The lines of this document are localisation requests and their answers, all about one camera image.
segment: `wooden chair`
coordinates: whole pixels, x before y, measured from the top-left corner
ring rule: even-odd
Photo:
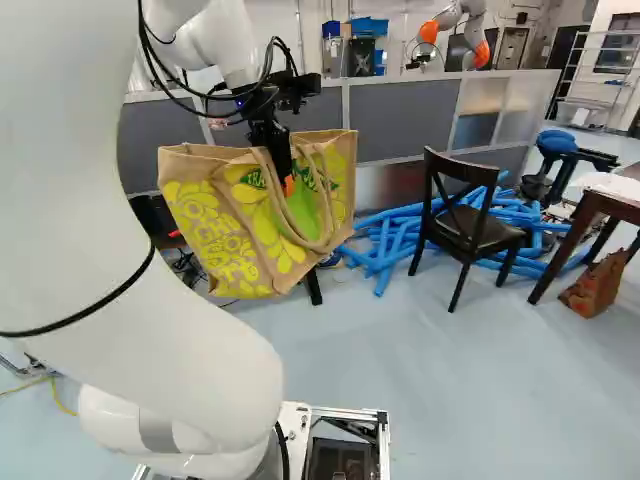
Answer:
[[[420,237],[409,268],[409,276],[416,274],[427,240],[435,243],[461,262],[462,271],[449,305],[449,313],[453,313],[471,264],[480,258],[508,250],[496,281],[496,285],[501,287],[511,271],[518,250],[523,243],[525,232],[487,215],[498,183],[499,168],[454,160],[434,152],[429,147],[425,147],[425,162],[424,209]],[[440,174],[466,182],[469,185],[450,197],[444,188]],[[431,212],[434,184],[444,200],[444,205]],[[456,205],[478,186],[487,188],[481,210],[469,205]]]

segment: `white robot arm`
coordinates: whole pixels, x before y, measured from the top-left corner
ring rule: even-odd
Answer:
[[[462,60],[462,68],[474,70],[485,66],[491,57],[489,44],[482,28],[486,11],[486,0],[452,0],[449,6],[420,27],[416,36],[417,48],[420,52],[416,63],[419,64],[421,59],[428,61],[438,32],[454,28],[466,13],[469,19],[466,21],[464,37],[470,50]]]
[[[257,78],[242,0],[147,8],[163,58],[215,63],[232,87]],[[122,191],[116,132],[137,25],[133,0],[3,8],[0,336],[86,384],[81,421],[108,447],[175,476],[242,479],[278,418],[282,365],[181,284]]]

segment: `light blue floor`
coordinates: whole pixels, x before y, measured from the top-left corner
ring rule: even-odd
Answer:
[[[623,163],[640,160],[636,140],[572,133]],[[537,151],[530,158],[536,171]],[[635,233],[619,227],[604,251]],[[448,314],[459,264],[432,253],[414,278],[398,267],[382,299],[359,272],[326,271],[322,307],[311,308],[298,288],[229,311],[278,350],[288,399],[389,410],[395,479],[637,479],[638,262],[626,269],[616,304],[590,321],[556,300],[578,271],[532,307],[532,281],[511,276],[496,289],[496,272],[474,267]],[[18,384],[0,370],[0,390]],[[75,386],[62,387],[73,406]],[[0,458],[7,479],[128,480],[134,470],[59,413],[46,384],[0,399]]]

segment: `jute bag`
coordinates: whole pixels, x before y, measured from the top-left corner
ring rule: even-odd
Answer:
[[[615,301],[628,258],[629,252],[624,249],[607,255],[587,268],[558,298],[578,315],[595,317]]]
[[[357,132],[291,134],[294,193],[266,148],[158,149],[158,185],[215,296],[288,292],[353,234]]]

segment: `blue stool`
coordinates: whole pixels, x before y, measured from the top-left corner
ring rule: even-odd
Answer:
[[[620,165],[615,155],[578,147],[575,137],[562,130],[541,132],[536,145],[544,157],[542,166],[535,175],[522,177],[520,191],[525,197],[540,201],[545,208],[562,200],[562,194],[580,160],[591,162],[599,172],[610,172]],[[562,166],[551,182],[546,176],[557,160],[562,161]]]

